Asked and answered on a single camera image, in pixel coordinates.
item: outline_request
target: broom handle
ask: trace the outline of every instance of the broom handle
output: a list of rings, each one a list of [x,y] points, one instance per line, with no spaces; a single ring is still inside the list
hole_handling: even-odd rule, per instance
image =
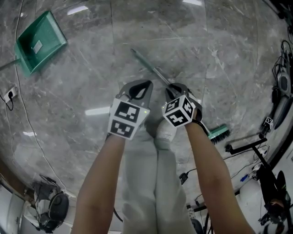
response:
[[[207,133],[210,133],[211,131],[206,127],[206,125],[201,121],[202,125],[206,128]]]
[[[4,70],[5,68],[8,68],[8,67],[10,67],[10,66],[16,64],[16,63],[19,62],[19,61],[20,61],[20,58],[19,58],[19,59],[16,59],[16,60],[13,60],[13,61],[11,61],[10,63],[7,63],[7,64],[1,66],[1,67],[0,67],[0,71],[2,71],[2,70]]]

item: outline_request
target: leg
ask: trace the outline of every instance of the leg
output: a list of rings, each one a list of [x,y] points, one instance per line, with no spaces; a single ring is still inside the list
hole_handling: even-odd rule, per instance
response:
[[[158,151],[156,185],[158,232],[160,234],[195,234],[186,208],[186,195],[176,174],[176,158],[169,148],[174,138],[171,135],[175,135],[170,132],[174,132],[174,128],[167,121],[160,125],[155,139]]]
[[[141,128],[125,146],[123,234],[157,234],[155,188],[157,151]]]

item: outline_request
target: electrical outlet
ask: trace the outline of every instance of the electrical outlet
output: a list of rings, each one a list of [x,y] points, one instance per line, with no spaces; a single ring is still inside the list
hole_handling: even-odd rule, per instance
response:
[[[8,94],[12,92],[12,97],[11,99],[13,99],[15,96],[17,96],[17,88],[13,87],[12,89],[10,89],[3,97],[3,99],[5,100],[6,103],[8,103],[10,101],[10,98],[8,96]]]

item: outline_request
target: dustpan handle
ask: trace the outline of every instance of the dustpan handle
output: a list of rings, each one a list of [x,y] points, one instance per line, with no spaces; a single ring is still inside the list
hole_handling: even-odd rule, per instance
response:
[[[0,67],[0,71],[4,70],[5,68],[8,68],[16,63],[20,62],[20,58],[19,59],[16,59],[16,60],[13,60],[11,61],[10,63],[7,63],[5,65],[3,65],[2,67]]]

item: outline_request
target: foot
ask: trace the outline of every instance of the foot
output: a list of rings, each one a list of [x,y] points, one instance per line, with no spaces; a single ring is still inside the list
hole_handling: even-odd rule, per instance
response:
[[[172,142],[176,135],[174,128],[167,120],[163,119],[157,128],[156,139]]]

